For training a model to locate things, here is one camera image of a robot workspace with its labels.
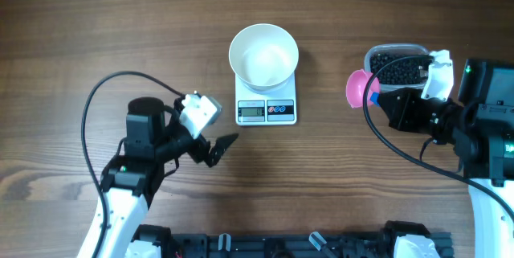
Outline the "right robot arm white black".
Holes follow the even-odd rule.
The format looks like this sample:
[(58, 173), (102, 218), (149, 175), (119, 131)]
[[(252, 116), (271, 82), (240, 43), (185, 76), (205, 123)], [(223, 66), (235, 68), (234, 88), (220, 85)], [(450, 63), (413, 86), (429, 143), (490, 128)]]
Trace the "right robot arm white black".
[(393, 129), (451, 144), (468, 185), (475, 223), (475, 256), (513, 255), (513, 66), (468, 59), (458, 100), (403, 88), (374, 96)]

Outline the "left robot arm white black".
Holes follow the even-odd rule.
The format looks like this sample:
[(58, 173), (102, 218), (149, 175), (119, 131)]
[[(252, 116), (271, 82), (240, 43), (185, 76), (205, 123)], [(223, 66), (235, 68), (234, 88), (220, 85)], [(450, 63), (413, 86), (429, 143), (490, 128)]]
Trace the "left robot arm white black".
[(100, 179), (96, 213), (80, 248), (81, 257), (182, 257), (184, 248), (167, 227), (147, 225), (155, 194), (167, 162), (189, 154), (196, 162), (216, 166), (237, 139), (233, 133), (211, 144), (193, 137), (180, 123), (186, 108), (169, 107), (155, 97), (131, 100), (126, 116), (126, 137)]

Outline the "pink scoop blue handle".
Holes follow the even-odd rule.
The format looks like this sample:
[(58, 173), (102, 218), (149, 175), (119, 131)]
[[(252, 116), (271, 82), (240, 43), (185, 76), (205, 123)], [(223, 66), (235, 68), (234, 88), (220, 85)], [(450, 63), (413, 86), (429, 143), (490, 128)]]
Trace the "pink scoop blue handle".
[[(356, 70), (349, 76), (346, 84), (345, 94), (347, 101), (352, 109), (361, 108), (363, 106), (363, 94), (365, 86), (367, 85), (372, 75), (372, 72), (367, 72), (364, 69), (360, 69)], [(377, 98), (380, 92), (381, 85), (378, 78), (375, 78), (373, 83), (370, 85), (366, 105), (378, 105)]]

